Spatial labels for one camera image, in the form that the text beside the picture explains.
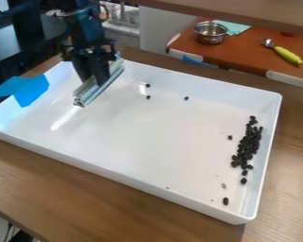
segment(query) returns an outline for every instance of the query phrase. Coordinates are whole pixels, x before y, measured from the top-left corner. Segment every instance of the blue cloth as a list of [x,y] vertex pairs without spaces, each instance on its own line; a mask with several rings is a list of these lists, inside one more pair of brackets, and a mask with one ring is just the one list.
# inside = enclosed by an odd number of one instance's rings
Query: blue cloth
[[221,20],[214,20],[213,23],[220,24],[220,25],[223,25],[226,28],[228,28],[227,34],[230,36],[238,35],[250,28],[250,26],[230,23],[230,22],[221,21]]
[[49,86],[44,75],[35,78],[13,77],[0,85],[0,97],[14,95],[21,107],[30,105]]

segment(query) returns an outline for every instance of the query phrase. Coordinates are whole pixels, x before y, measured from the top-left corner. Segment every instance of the metal bowl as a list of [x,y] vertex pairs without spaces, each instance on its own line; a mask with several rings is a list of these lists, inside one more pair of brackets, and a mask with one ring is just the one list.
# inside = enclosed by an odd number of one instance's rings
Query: metal bowl
[[227,28],[210,21],[201,22],[194,26],[195,38],[199,43],[218,44],[223,41]]

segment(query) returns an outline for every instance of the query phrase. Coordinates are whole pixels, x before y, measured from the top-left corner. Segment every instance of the white tray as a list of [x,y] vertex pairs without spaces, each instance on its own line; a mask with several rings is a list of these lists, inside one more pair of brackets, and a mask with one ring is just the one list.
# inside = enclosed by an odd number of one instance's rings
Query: white tray
[[[45,73],[48,91],[29,107],[20,108],[13,96],[0,104],[0,139],[231,224],[254,219],[281,95],[124,65],[116,82],[83,109],[72,105],[79,77],[71,63],[58,64]],[[250,115],[264,132],[255,168],[241,185],[241,169],[230,162]]]

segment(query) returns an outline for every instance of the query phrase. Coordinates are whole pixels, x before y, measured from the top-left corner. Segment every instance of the pile of black beans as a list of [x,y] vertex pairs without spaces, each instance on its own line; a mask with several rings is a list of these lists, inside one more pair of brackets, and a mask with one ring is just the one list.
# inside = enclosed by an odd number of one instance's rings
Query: pile of black beans
[[[246,125],[246,133],[238,144],[237,155],[232,156],[231,166],[234,168],[240,166],[242,169],[241,174],[246,176],[248,170],[252,170],[254,167],[248,162],[253,159],[253,156],[258,153],[260,146],[261,134],[263,127],[258,127],[256,124],[258,120],[255,116],[250,116],[250,120]],[[241,184],[246,184],[247,179],[243,178]]]

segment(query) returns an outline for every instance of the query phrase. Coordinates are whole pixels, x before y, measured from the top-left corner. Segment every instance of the spoon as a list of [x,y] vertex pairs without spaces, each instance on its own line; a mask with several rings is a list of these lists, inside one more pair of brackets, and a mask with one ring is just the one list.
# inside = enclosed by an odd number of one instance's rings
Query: spoon
[[292,53],[289,50],[287,50],[285,48],[282,48],[280,46],[276,46],[274,44],[274,42],[272,41],[272,39],[264,38],[261,41],[261,44],[263,44],[264,46],[266,46],[268,48],[275,49],[275,51],[278,53],[278,55],[280,55],[285,60],[287,60],[287,61],[289,61],[289,62],[291,62],[293,64],[301,64],[301,63],[303,63],[303,60],[301,58],[299,58],[297,55],[295,55],[294,53]]

